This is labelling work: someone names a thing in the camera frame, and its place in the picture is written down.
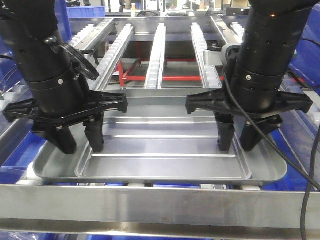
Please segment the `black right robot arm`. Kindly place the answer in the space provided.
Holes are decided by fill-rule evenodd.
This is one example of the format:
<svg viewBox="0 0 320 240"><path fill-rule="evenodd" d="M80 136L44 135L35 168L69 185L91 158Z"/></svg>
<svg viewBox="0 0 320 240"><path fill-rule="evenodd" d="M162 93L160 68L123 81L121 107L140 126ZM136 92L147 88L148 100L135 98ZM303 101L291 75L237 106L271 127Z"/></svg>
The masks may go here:
<svg viewBox="0 0 320 240"><path fill-rule="evenodd" d="M224 46L222 89L188 95L187 113L197 109L213 111L218 126L218 146L230 149L235 134L234 116L244 116L249 123L240 138L251 151L262 138L282 124L280 113L308 111L311 101L304 94L280 91L283 78L302 36L315 1L253 0L240 46ZM96 69L73 47L61 40L57 31L55 2L44 2L44 16L49 33L44 42L49 48L51 83L39 101L43 111L62 123L57 129L56 145L65 153L75 152L69 126L83 122L94 151L103 149L102 118L104 110L116 108L125 113L124 94L89 90L87 79L98 77Z"/></svg>

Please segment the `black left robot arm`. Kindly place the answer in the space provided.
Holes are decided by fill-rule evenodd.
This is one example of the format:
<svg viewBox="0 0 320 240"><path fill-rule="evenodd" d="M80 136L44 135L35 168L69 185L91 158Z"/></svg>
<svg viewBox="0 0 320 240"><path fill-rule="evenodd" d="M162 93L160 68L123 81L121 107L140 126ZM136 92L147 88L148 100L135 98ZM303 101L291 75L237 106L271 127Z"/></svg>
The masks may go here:
<svg viewBox="0 0 320 240"><path fill-rule="evenodd" d="M88 80L96 80L99 73L63 41L55 2L1 1L0 35L33 95L8 104L3 111L6 120L32 120L32 132L67 155L77 148L70 127L83 124L92 150L101 152L105 111L125 113L128 101L123 93L90 90Z"/></svg>

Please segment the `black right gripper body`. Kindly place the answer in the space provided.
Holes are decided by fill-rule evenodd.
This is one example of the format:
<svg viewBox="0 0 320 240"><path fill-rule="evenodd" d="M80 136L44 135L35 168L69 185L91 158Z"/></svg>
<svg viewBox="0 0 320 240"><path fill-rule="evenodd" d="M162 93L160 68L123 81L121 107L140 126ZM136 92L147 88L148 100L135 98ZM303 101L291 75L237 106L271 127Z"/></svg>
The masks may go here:
<svg viewBox="0 0 320 240"><path fill-rule="evenodd" d="M186 97L185 107L189 115L196 110L205 110L223 115L241 117L244 117L244 113L246 113L252 120L259 120L295 110L307 113L312 104L312 100L306 94L278 91L275 101L271 107L266 110L258 112L246 109L243 104L240 105L242 109L239 109L231 99L227 90L218 89L188 95Z"/></svg>

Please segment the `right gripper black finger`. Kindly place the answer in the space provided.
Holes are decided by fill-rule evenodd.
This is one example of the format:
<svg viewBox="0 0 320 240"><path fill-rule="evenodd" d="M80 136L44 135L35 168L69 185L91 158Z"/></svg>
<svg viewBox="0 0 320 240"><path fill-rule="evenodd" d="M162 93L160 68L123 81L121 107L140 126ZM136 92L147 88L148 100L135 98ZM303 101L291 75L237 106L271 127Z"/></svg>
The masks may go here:
<svg viewBox="0 0 320 240"><path fill-rule="evenodd" d="M230 150L233 137L235 135L235 127L233 116L230 114L215 113L215 119L218 128L218 147L222 152Z"/></svg>
<svg viewBox="0 0 320 240"><path fill-rule="evenodd" d="M257 130L252 126L252 124L247 121L243 127L240 143L245 152L252 151L255 146L262 140L262 137L257 132Z"/></svg>

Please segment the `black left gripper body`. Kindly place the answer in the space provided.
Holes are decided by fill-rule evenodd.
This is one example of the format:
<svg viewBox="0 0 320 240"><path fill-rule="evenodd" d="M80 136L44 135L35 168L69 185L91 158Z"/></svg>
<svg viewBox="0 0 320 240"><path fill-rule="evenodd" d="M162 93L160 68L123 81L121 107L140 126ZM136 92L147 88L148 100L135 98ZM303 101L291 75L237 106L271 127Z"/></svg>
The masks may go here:
<svg viewBox="0 0 320 240"><path fill-rule="evenodd" d="M69 127L96 124L104 118L103 114L107 110L115 109L126 113L128 109L124 93L90 90L80 100L69 92L52 95L36 91L31 92L30 96L31 98L8 104L3 115L8 122L32 120L32 132L46 140L56 139L60 133L72 139Z"/></svg>

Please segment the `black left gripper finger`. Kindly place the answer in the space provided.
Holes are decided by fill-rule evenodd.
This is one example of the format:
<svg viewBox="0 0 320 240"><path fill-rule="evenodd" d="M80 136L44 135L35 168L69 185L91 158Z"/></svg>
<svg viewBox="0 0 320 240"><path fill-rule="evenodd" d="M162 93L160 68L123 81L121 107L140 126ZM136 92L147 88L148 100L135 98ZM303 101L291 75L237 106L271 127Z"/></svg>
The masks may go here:
<svg viewBox="0 0 320 240"><path fill-rule="evenodd" d="M83 123L85 135L94 153L99 153L104 148L103 120L104 112L98 112Z"/></svg>
<svg viewBox="0 0 320 240"><path fill-rule="evenodd" d="M48 125L45 128L45 139L66 155L76 151L77 144L68 127Z"/></svg>

